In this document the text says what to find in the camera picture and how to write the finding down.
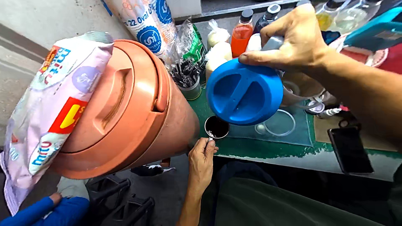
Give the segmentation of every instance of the black bottle cap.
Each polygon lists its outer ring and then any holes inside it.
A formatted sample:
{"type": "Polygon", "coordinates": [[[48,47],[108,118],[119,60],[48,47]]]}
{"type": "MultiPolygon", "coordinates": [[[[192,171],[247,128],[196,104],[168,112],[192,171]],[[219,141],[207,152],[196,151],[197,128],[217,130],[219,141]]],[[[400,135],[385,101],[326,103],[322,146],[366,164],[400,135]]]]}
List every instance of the black bottle cap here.
{"type": "Polygon", "coordinates": [[[247,23],[248,21],[250,21],[253,13],[254,12],[252,9],[243,10],[242,15],[240,16],[240,22],[247,23]]]}
{"type": "Polygon", "coordinates": [[[329,1],[327,1],[326,6],[328,8],[336,9],[336,8],[341,7],[344,2],[345,2],[345,0],[329,0],[329,1]]]}
{"type": "Polygon", "coordinates": [[[278,4],[272,4],[268,6],[267,11],[265,12],[266,19],[274,19],[279,11],[281,11],[281,6],[278,4]]]}

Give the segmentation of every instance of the fingernail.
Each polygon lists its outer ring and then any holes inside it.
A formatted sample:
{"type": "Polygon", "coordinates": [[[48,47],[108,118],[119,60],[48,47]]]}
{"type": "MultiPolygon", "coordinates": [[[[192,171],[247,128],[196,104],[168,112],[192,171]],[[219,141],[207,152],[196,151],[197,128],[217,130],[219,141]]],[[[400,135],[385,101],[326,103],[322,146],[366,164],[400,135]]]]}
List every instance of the fingernail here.
{"type": "Polygon", "coordinates": [[[239,61],[246,61],[247,60],[247,54],[243,53],[242,55],[239,56],[239,61]]]}

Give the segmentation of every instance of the hand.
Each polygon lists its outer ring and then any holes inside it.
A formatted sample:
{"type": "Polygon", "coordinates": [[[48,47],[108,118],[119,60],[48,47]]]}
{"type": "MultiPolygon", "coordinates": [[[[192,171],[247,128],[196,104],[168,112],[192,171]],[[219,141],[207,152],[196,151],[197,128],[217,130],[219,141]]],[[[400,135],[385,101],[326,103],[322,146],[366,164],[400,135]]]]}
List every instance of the hand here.
{"type": "Polygon", "coordinates": [[[239,62],[250,65],[269,66],[287,72],[305,72],[319,64],[329,47],[322,39],[318,21],[311,4],[303,4],[261,32],[261,45],[274,35],[284,36],[279,50],[250,51],[239,57],[239,62]]]}
{"type": "Polygon", "coordinates": [[[49,198],[53,201],[53,206],[57,206],[60,203],[60,200],[63,198],[60,193],[53,193],[49,198]]]}
{"type": "Polygon", "coordinates": [[[193,192],[198,197],[202,196],[211,182],[213,169],[212,158],[213,154],[219,149],[215,147],[215,141],[210,141],[208,145],[207,141],[208,138],[199,139],[189,153],[190,166],[187,193],[193,192]]]}

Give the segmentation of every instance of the purple package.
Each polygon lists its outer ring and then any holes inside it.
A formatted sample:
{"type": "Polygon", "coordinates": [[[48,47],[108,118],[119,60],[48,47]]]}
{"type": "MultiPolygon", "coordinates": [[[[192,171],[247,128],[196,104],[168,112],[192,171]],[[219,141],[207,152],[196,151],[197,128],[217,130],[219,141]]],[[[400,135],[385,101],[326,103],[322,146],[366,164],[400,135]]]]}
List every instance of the purple package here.
{"type": "Polygon", "coordinates": [[[49,168],[91,98],[112,56],[109,34],[89,32],[57,41],[15,107],[0,165],[12,215],[49,168]]]}

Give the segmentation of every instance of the orange bottle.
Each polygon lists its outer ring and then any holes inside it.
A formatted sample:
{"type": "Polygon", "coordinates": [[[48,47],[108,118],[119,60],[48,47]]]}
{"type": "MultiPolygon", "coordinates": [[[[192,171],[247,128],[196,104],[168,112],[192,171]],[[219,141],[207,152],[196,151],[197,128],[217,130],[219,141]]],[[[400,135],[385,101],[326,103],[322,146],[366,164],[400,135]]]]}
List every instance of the orange bottle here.
{"type": "Polygon", "coordinates": [[[246,9],[240,16],[240,21],[233,29],[232,33],[232,55],[233,58],[239,57],[246,51],[250,37],[252,36],[253,25],[251,23],[253,15],[252,9],[246,9]]]}

